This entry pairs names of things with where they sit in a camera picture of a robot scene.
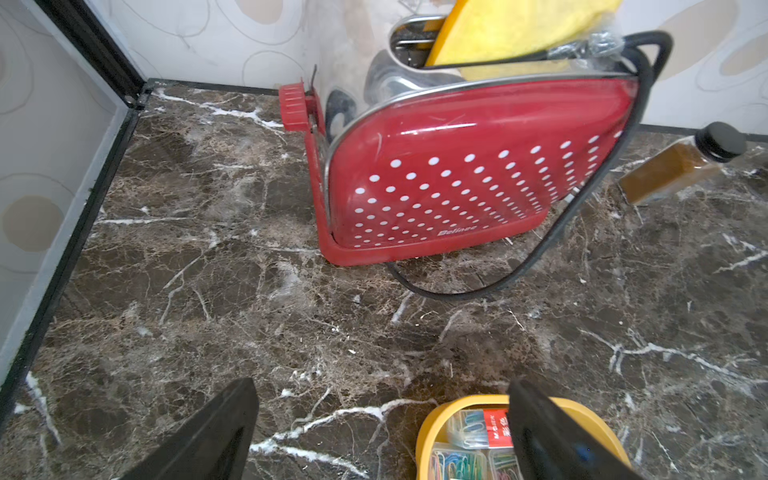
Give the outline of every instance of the glass bottle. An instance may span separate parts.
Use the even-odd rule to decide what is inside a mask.
[[[624,175],[619,185],[627,202],[645,205],[713,176],[745,151],[744,135],[716,121],[663,149]]]

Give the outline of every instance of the patterned wallpaper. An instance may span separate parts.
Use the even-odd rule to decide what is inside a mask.
[[[275,88],[308,80],[314,8],[359,30],[384,4],[404,12],[453,0],[88,0],[146,77]],[[661,28],[676,50],[645,123],[700,127],[722,120],[768,134],[768,0],[624,0],[621,31]]]

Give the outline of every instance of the marble countertop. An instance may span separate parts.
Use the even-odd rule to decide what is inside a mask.
[[[277,99],[157,88],[0,440],[4,478],[118,478],[233,379],[260,414],[244,478],[414,478],[439,403],[523,376],[583,403],[645,478],[768,476],[768,151],[649,207],[615,181],[492,298],[413,296],[317,250]],[[476,288],[547,225],[403,262]]]

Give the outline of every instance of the yellow cloth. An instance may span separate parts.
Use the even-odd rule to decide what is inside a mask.
[[[426,66],[518,57],[570,41],[621,0],[458,0]]]

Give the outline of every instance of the polka dot pattern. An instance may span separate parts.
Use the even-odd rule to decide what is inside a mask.
[[[568,131],[536,144],[500,138],[470,151],[383,157],[350,180],[348,227],[334,214],[334,238],[350,249],[387,248],[541,218],[588,180],[620,136],[618,128]]]

